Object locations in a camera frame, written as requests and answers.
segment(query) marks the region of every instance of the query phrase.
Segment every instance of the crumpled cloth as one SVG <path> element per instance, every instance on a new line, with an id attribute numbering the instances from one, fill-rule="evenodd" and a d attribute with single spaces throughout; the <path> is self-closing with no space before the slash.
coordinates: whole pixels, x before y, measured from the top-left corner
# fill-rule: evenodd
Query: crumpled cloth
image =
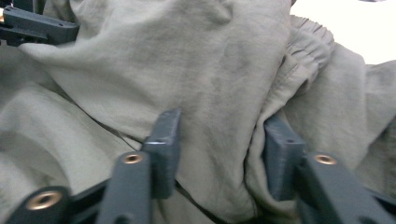
<path id="1" fill-rule="evenodd" d="M 275 113 L 308 150 L 391 193 L 396 62 L 365 65 L 326 28 L 290 16 L 289 0 L 50 0 L 45 14 L 80 23 L 78 39 L 0 48 L 0 216 L 37 188 L 78 193 L 108 178 L 174 107 L 177 181 L 224 222 L 297 218 L 266 187 L 263 123 Z M 374 146 L 384 134 L 387 147 Z M 176 192 L 155 203 L 154 222 L 213 220 Z"/>

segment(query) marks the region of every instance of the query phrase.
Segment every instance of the wrinkled textile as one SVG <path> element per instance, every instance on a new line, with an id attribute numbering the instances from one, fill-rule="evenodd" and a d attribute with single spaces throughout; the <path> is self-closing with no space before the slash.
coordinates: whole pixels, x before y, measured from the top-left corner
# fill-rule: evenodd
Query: wrinkled textile
<path id="1" fill-rule="evenodd" d="M 225 222 L 296 218 L 266 187 L 263 123 L 275 113 L 308 150 L 336 154 L 391 193 L 395 183 L 370 173 L 392 175 L 391 158 L 375 166 L 368 151 L 395 158 L 396 62 L 366 66 L 324 27 L 290 16 L 290 1 L 51 0 L 45 13 L 81 27 L 72 44 L 0 48 L 1 216 L 34 189 L 78 193 L 106 179 L 174 107 L 177 181 Z M 390 147 L 372 144 L 380 134 Z M 154 222 L 213 220 L 176 192 L 156 202 Z"/>

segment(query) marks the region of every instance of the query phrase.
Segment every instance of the brass insert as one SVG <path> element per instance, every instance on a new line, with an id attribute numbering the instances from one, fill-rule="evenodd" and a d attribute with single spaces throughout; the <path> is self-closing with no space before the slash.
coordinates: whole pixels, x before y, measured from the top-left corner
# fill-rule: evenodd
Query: brass insert
<path id="1" fill-rule="evenodd" d="M 143 160 L 143 158 L 139 155 L 128 155 L 128 156 L 124 157 L 123 161 L 127 164 L 134 164 L 134 163 L 140 162 L 142 160 Z"/>
<path id="2" fill-rule="evenodd" d="M 4 11 L 4 9 L 2 7 L 0 7 L 0 22 L 4 22 L 3 11 Z"/>
<path id="3" fill-rule="evenodd" d="M 49 208 L 62 199 L 62 194 L 58 191 L 45 191 L 32 198 L 26 205 L 29 210 L 39 210 Z"/>
<path id="4" fill-rule="evenodd" d="M 337 163 L 337 160 L 335 160 L 333 157 L 326 155 L 317 155 L 315 156 L 315 160 L 327 165 L 335 165 Z"/>

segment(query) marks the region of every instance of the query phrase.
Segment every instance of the white background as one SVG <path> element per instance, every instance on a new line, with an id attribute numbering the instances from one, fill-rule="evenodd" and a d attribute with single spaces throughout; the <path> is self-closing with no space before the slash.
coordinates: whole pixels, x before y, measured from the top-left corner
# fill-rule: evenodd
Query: white background
<path id="1" fill-rule="evenodd" d="M 396 0 L 297 0 L 291 14 L 324 25 L 366 63 L 396 60 Z"/>

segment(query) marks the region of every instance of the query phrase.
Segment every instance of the gray fabric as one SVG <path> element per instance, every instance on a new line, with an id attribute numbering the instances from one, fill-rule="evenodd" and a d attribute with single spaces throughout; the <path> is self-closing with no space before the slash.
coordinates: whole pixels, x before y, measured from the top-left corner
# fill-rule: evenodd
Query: gray fabric
<path id="1" fill-rule="evenodd" d="M 48 1 L 47 15 L 81 28 L 65 46 L 0 48 L 0 216 L 39 187 L 78 193 L 107 178 L 162 111 L 181 107 L 177 181 L 191 197 L 230 223 L 294 220 L 294 203 L 266 187 L 263 122 L 281 110 L 310 150 L 355 170 L 396 115 L 396 64 L 366 67 L 289 10 L 287 0 Z M 156 223 L 211 223 L 178 193 L 154 212 Z"/>

